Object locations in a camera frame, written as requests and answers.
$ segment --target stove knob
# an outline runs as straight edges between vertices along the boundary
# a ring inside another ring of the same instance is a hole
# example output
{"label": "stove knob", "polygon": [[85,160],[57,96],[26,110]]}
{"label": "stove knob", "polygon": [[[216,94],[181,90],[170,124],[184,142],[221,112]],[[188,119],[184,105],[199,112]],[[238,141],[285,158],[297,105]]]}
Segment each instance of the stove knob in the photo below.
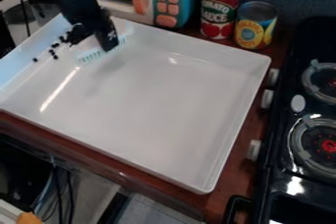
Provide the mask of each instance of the stove knob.
{"label": "stove knob", "polygon": [[260,140],[251,140],[247,159],[256,162],[260,153],[260,148],[261,148]]}
{"label": "stove knob", "polygon": [[279,75],[280,75],[279,69],[270,69],[268,72],[267,84],[269,86],[275,86],[276,83],[278,82]]}
{"label": "stove knob", "polygon": [[291,101],[291,108],[294,112],[300,113],[306,108],[306,100],[300,94],[293,96]]}
{"label": "stove knob", "polygon": [[274,91],[266,89],[263,92],[262,99],[261,99],[261,108],[262,109],[269,109],[274,97]]}

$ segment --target small black pellet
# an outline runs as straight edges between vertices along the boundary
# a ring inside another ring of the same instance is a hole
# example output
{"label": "small black pellet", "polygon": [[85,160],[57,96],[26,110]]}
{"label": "small black pellet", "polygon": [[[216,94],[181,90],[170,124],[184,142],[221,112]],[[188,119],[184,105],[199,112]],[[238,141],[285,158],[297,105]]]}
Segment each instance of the small black pellet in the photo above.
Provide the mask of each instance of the small black pellet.
{"label": "small black pellet", "polygon": [[51,47],[52,47],[52,48],[56,48],[56,47],[58,47],[59,45],[60,45],[59,43],[55,43],[55,44],[52,44]]}

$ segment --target toy stove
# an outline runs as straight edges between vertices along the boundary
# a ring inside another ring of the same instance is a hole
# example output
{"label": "toy stove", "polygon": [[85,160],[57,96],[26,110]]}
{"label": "toy stove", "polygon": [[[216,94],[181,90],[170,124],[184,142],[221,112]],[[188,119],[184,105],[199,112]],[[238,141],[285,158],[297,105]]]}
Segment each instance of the toy stove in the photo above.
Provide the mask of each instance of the toy stove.
{"label": "toy stove", "polygon": [[304,21],[275,90],[253,223],[336,222],[336,19]]}

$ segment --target tomato sauce can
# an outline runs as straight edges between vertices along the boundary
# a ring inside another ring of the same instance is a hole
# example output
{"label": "tomato sauce can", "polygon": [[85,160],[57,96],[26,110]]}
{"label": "tomato sauce can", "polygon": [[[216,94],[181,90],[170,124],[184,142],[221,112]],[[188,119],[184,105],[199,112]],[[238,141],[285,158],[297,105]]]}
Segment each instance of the tomato sauce can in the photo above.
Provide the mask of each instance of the tomato sauce can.
{"label": "tomato sauce can", "polygon": [[238,9],[234,39],[247,49],[261,49],[272,42],[277,22],[275,8],[265,2],[251,1]]}
{"label": "tomato sauce can", "polygon": [[238,5],[239,0],[201,0],[201,33],[212,39],[231,36]]}

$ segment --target white tray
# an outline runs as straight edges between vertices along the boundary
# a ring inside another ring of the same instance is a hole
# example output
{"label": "white tray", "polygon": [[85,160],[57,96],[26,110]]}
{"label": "white tray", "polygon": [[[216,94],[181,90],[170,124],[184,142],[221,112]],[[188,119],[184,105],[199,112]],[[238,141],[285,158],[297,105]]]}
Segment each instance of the white tray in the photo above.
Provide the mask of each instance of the white tray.
{"label": "white tray", "polygon": [[[113,20],[125,30],[124,20]],[[1,60],[2,107],[196,194],[210,193],[270,59],[129,22],[125,45],[79,67],[67,46],[58,61],[47,53],[69,27],[59,16]]]}

